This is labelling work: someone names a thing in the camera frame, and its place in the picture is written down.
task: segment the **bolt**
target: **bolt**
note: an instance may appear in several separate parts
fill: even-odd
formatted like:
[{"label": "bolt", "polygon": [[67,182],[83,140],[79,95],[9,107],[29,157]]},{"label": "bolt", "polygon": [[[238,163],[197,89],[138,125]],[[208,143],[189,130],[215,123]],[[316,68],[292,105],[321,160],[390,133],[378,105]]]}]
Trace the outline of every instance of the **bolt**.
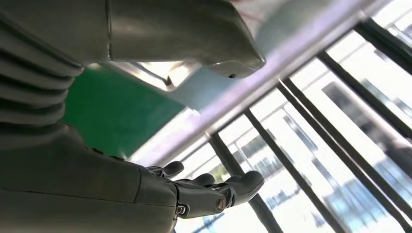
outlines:
[{"label": "bolt", "polygon": [[218,209],[218,211],[223,210],[226,207],[226,200],[221,198],[217,201],[216,203],[216,208]]},{"label": "bolt", "polygon": [[186,212],[186,207],[181,206],[181,205],[178,205],[178,206],[177,206],[177,208],[176,208],[176,213],[177,213],[178,215],[182,215],[182,214],[184,214],[185,212]]}]

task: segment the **gray metal panel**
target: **gray metal panel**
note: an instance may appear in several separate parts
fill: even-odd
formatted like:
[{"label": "gray metal panel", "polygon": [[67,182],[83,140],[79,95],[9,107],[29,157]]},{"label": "gray metal panel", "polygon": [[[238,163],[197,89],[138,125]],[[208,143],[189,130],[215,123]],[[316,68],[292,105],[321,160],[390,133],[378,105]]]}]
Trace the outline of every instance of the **gray metal panel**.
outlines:
[{"label": "gray metal panel", "polygon": [[0,232],[167,233],[175,207],[0,190]]}]

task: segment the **green wall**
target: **green wall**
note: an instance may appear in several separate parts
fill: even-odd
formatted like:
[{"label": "green wall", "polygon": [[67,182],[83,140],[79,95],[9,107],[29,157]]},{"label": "green wall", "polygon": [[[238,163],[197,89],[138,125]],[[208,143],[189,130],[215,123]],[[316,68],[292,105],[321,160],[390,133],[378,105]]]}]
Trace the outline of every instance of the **green wall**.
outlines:
[{"label": "green wall", "polygon": [[87,68],[69,89],[63,120],[89,147],[129,157],[182,109],[129,76]]}]

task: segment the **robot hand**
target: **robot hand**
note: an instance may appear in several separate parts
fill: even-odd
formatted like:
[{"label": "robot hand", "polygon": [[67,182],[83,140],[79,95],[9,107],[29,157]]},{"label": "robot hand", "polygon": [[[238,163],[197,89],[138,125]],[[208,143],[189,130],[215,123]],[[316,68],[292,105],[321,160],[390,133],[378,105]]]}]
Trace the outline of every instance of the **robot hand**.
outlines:
[{"label": "robot hand", "polygon": [[[164,168],[147,169],[158,177],[168,178],[183,171],[183,164],[176,161]],[[175,185],[178,192],[176,215],[193,218],[218,214],[226,208],[249,201],[264,184],[264,178],[257,171],[250,171],[217,184],[210,174],[200,175],[194,180],[169,182]]]}]

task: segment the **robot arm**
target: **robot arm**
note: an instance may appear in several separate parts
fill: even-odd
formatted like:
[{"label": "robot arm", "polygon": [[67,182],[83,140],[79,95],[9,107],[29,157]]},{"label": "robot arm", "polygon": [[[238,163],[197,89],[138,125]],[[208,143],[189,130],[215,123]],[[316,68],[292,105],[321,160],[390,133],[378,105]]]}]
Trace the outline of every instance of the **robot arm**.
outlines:
[{"label": "robot arm", "polygon": [[94,62],[201,62],[246,77],[263,66],[223,0],[0,1],[0,232],[169,232],[177,217],[253,197],[257,172],[171,181],[91,150],[60,122],[73,77]]}]

